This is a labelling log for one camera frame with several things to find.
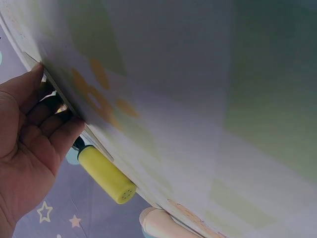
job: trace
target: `white star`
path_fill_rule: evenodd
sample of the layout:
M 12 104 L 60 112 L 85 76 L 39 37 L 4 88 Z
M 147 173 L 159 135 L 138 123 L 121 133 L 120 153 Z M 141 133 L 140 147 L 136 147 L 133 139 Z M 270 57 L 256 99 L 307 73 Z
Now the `white star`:
M 73 216 L 72 219 L 69 219 L 69 221 L 71 222 L 71 227 L 80 227 L 79 222 L 81 221 L 80 218 L 77 218 L 76 215 Z
M 45 207 L 45 210 L 47 210 L 46 217 L 43 217 L 43 215 L 41 213 L 44 210 L 44 207 Z M 37 210 L 37 212 L 40 215 L 40 223 L 42 223 L 43 221 L 51 222 L 50 213 L 51 213 L 52 210 L 53 210 L 53 208 L 52 207 L 48 207 L 48 205 L 46 204 L 46 201 L 44 201 L 43 204 L 42 204 L 42 207 Z

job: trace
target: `finger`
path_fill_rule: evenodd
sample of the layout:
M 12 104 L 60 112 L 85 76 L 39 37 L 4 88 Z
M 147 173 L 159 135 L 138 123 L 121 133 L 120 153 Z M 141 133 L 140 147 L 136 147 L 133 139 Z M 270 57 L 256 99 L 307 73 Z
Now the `finger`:
M 62 101 L 57 96 L 50 96 L 40 101 L 27 115 L 31 124 L 40 125 L 54 115 L 61 107 Z
M 19 77 L 13 78 L 0 86 L 0 91 L 10 94 L 21 106 L 24 101 L 39 87 L 44 68 L 37 64 L 34 68 Z
M 35 90 L 20 106 L 22 113 L 27 114 L 45 96 L 52 94 L 54 88 L 50 83 L 41 82 L 40 87 Z
M 73 113 L 70 110 L 66 110 L 47 118 L 40 126 L 43 135 L 50 137 L 54 131 L 69 121 L 72 116 Z
M 42 135 L 41 130 L 35 125 L 27 125 L 21 128 L 19 140 L 26 147 L 30 147 L 34 140 Z
M 59 154 L 61 160 L 84 130 L 84 127 L 85 124 L 82 119 L 73 117 L 50 136 L 51 144 Z

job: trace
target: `fingernail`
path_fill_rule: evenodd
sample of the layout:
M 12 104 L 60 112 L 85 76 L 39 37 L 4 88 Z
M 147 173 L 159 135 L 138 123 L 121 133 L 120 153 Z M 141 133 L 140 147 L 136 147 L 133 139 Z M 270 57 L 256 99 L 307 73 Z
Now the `fingernail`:
M 32 69 L 31 69 L 31 71 L 37 71 L 37 70 L 39 70 L 40 68 L 42 68 L 43 66 L 42 66 L 42 64 L 41 63 L 37 63 Z

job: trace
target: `green pattern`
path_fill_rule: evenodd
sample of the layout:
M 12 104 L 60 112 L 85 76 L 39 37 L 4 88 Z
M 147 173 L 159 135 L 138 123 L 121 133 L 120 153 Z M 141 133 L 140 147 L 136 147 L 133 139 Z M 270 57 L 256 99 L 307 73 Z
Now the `green pattern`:
M 317 13 L 236 1 L 225 128 L 317 184 Z
M 140 164 L 144 168 L 144 170 L 148 173 L 149 176 L 151 176 L 154 180 L 156 180 L 160 185 L 164 186 L 169 191 L 173 192 L 173 188 L 170 185 L 169 181 L 161 175 L 159 168 L 153 168 L 153 166 L 147 165 L 145 162 L 139 160 Z
M 215 214 L 213 214 L 210 211 L 207 211 L 207 213 L 206 213 L 206 220 L 208 222 L 212 222 L 212 223 L 216 224 L 217 227 L 219 227 L 222 232 L 228 234 L 229 236 L 239 237 L 242 235 L 242 233 L 239 230 L 232 227 L 231 225 L 229 225 L 224 220 L 222 220 L 221 218 L 219 218 L 218 216 L 216 216 Z
M 121 54 L 110 18 L 102 0 L 58 0 L 73 43 L 89 59 L 99 60 L 103 66 L 126 76 Z
M 127 136 L 130 140 L 134 141 L 152 157 L 160 161 L 160 156 L 156 149 L 154 138 L 150 134 L 150 132 L 120 110 L 114 109 L 113 113 L 119 125 L 122 127 L 122 132 L 124 133 L 124 135 Z
M 277 221 L 216 179 L 212 184 L 211 199 L 254 228 L 262 228 Z

